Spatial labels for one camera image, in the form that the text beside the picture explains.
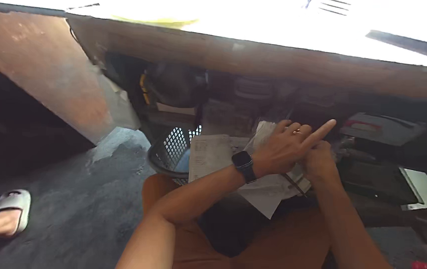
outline black mesh basket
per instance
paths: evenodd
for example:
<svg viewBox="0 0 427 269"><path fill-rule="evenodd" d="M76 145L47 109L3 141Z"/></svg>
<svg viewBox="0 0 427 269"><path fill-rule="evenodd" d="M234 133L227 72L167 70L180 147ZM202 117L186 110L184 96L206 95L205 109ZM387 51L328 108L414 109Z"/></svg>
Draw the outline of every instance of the black mesh basket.
<svg viewBox="0 0 427 269"><path fill-rule="evenodd" d="M171 176L180 185L188 183L188 172L175 171L182 157L190 148L190 141L195 135L200 135L202 126L195 131L175 127L165 133L150 147L147 153L150 166L161 174Z"/></svg>

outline hand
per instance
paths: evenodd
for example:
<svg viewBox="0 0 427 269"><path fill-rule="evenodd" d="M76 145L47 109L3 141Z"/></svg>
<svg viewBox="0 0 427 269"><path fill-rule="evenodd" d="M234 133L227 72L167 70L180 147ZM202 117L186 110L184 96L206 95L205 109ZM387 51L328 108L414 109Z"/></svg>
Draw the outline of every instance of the hand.
<svg viewBox="0 0 427 269"><path fill-rule="evenodd" d="M338 183L341 186L338 169L331 154L330 143L319 141L306 153L301 164L305 177L313 185L330 180L329 183Z"/></svg>
<svg viewBox="0 0 427 269"><path fill-rule="evenodd" d="M268 141L252 154L256 177L259 179L266 175L291 171L295 163L335 125L336 120L329 120L311 133L309 125L292 124L291 120L280 121Z"/></svg>

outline gray floor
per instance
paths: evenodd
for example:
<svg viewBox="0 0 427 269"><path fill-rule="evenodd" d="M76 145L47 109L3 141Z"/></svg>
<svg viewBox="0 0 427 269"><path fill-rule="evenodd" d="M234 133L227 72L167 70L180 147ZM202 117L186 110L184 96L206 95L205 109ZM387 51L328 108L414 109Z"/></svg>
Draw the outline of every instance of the gray floor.
<svg viewBox="0 0 427 269"><path fill-rule="evenodd" d="M85 154L3 181L0 193L25 188L32 206L27 229L0 241L0 268L114 268L142 217L149 147L117 128Z"/></svg>

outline finger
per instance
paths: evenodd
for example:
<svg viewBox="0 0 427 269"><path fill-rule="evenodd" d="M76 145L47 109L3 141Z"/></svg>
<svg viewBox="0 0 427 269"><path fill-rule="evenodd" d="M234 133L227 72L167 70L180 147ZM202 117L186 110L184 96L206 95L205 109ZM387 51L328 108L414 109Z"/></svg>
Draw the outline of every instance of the finger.
<svg viewBox="0 0 427 269"><path fill-rule="evenodd" d="M306 151L314 146L318 141L321 141L336 125L336 120L329 120L323 126L319 127L314 133L308 136L303 143L301 143L301 148Z"/></svg>
<svg viewBox="0 0 427 269"><path fill-rule="evenodd" d="M294 131L297 131L300 128L300 126L301 124L299 123L292 123L285 132L292 135Z"/></svg>
<svg viewBox="0 0 427 269"><path fill-rule="evenodd" d="M321 140L316 145L314 145L313 147L314 147L314 149L319 149L319 150L330 150L331 144L324 141L324 140Z"/></svg>
<svg viewBox="0 0 427 269"><path fill-rule="evenodd" d="M273 131L272 134L281 134L285 130L285 127L290 125L290 123L291 123L291 120L280 121L279 123L276 124L275 130Z"/></svg>
<svg viewBox="0 0 427 269"><path fill-rule="evenodd" d="M303 140L311 134L311 126L301 125L299 132L300 134L295 134L295 137L297 137L300 142L303 142Z"/></svg>

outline black watch strap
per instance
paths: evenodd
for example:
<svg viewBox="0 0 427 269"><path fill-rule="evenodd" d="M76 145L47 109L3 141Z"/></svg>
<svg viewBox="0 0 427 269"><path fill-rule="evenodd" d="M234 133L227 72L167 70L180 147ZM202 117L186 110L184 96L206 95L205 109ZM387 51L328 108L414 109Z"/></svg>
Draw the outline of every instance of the black watch strap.
<svg viewBox="0 0 427 269"><path fill-rule="evenodd" d="M246 184L256 181L255 172L253 172L253 166L248 166L238 169L244 176Z"/></svg>

